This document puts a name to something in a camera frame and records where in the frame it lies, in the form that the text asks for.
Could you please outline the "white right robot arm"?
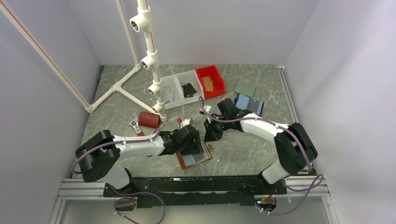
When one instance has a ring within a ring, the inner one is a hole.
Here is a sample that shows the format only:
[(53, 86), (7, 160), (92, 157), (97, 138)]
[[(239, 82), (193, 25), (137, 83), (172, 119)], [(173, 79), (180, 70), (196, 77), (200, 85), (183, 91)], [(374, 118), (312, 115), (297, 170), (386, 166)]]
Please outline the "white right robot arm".
[(262, 178), (257, 181), (260, 192), (268, 194), (281, 179), (297, 175), (304, 169), (307, 172), (312, 170), (312, 162), (318, 157), (318, 152), (301, 124), (280, 124), (249, 110), (239, 110), (229, 98), (217, 104), (220, 116), (210, 112), (211, 107), (204, 104), (202, 97), (198, 98), (198, 103), (200, 112), (207, 116), (204, 122), (206, 142), (218, 141), (223, 132), (236, 130), (275, 145), (278, 158), (261, 172)]

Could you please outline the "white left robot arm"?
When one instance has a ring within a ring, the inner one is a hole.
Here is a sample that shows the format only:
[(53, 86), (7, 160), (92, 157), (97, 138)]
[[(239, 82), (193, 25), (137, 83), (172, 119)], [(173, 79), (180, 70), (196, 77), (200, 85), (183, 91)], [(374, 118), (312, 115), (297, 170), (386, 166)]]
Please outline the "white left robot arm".
[(84, 182), (104, 181), (122, 196), (128, 196), (134, 190), (132, 175), (128, 169), (119, 167), (117, 161), (146, 155), (194, 155), (203, 151), (200, 133), (192, 125), (173, 131), (156, 129), (151, 135), (135, 137), (102, 130), (76, 149), (71, 171), (81, 174)]

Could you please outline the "brown leather card holder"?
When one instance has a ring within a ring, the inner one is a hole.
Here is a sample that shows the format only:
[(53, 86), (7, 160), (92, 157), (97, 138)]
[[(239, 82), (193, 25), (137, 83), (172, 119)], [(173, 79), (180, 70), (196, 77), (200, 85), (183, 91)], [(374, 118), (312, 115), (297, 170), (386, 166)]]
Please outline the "brown leather card holder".
[(200, 154), (181, 155), (179, 152), (176, 152), (176, 156), (182, 170), (192, 168), (198, 164), (204, 163), (212, 159), (211, 151), (213, 150), (213, 147), (203, 141), (201, 142), (201, 145), (203, 148), (203, 152)]

